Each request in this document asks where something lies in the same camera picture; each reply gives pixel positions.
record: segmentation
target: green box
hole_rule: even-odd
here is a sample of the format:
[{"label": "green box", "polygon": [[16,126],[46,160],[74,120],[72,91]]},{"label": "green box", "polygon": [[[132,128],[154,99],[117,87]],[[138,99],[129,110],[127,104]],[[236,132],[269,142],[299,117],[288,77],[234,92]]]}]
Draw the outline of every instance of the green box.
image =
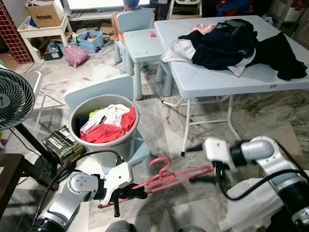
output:
[{"label": "green box", "polygon": [[75,141],[66,125],[45,136],[43,144],[63,167],[86,153],[86,147]]}]

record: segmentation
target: fan grille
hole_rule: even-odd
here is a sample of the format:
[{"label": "fan grille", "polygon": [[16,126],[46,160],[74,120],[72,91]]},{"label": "fan grille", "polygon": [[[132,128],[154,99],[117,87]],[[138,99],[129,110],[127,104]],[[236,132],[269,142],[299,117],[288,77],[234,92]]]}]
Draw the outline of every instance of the fan grille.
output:
[{"label": "fan grille", "polygon": [[0,69],[0,130],[25,121],[33,106],[34,93],[29,83],[13,71]]}]

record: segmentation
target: pink clothes hanger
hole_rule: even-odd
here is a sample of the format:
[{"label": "pink clothes hanger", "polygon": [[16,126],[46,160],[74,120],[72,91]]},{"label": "pink clothes hanger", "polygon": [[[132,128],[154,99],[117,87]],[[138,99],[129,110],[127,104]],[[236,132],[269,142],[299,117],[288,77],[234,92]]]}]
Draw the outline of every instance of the pink clothes hanger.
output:
[{"label": "pink clothes hanger", "polygon": [[[160,169],[159,174],[150,177],[145,183],[137,185],[137,186],[133,187],[132,189],[138,189],[138,188],[141,188],[143,186],[154,187],[154,186],[166,183],[166,182],[173,181],[179,175],[201,171],[201,172],[199,172],[195,175],[183,178],[181,180],[176,180],[176,181],[168,183],[164,186],[153,188],[153,189],[147,191],[147,193],[150,194],[150,193],[153,193],[153,192],[158,192],[158,191],[170,188],[170,187],[177,185],[177,184],[180,184],[184,181],[188,181],[188,180],[195,178],[197,176],[204,175],[204,174],[207,174],[207,173],[211,173],[211,172],[214,171],[214,169],[212,167],[204,166],[204,167],[199,167],[199,168],[191,168],[191,169],[187,169],[187,170],[176,172],[176,173],[168,172],[168,168],[171,166],[171,160],[169,158],[165,158],[165,157],[154,159],[153,161],[150,162],[149,167],[151,168],[157,162],[167,162],[167,164],[164,168]],[[123,199],[123,200],[120,200],[119,203],[126,202],[126,201],[129,201],[129,200]],[[109,207],[111,205],[113,205],[113,203],[109,203],[109,204],[106,204],[106,205],[99,204],[98,208],[104,209],[104,208]]]}]

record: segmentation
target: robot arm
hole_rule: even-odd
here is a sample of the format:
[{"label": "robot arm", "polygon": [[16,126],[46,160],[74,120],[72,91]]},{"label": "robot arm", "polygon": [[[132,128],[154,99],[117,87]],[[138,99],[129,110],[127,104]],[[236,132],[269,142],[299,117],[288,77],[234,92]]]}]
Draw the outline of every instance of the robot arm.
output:
[{"label": "robot arm", "polygon": [[[82,202],[118,202],[119,196],[115,193],[126,189],[132,182],[132,169],[127,162],[111,169],[105,179],[84,172],[73,173],[62,192],[57,194],[38,216],[30,232],[65,232],[78,214]],[[120,216],[119,208],[115,208],[115,216]]]},{"label": "robot arm", "polygon": [[260,136],[250,142],[229,147],[224,140],[209,138],[205,141],[207,159],[227,165],[232,172],[239,166],[258,164],[266,176],[272,177],[270,185],[286,205],[292,220],[300,231],[309,231],[309,185],[308,176],[302,173],[296,163],[287,160],[279,150],[277,142],[269,137]]}]

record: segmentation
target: pink bag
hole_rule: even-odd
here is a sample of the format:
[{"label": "pink bag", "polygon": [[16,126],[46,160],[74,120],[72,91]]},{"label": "pink bag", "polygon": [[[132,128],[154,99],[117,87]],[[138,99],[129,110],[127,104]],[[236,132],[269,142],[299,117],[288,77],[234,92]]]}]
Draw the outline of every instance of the pink bag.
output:
[{"label": "pink bag", "polygon": [[76,45],[66,46],[64,48],[64,53],[66,55],[66,61],[70,66],[75,68],[88,59],[88,53]]}]

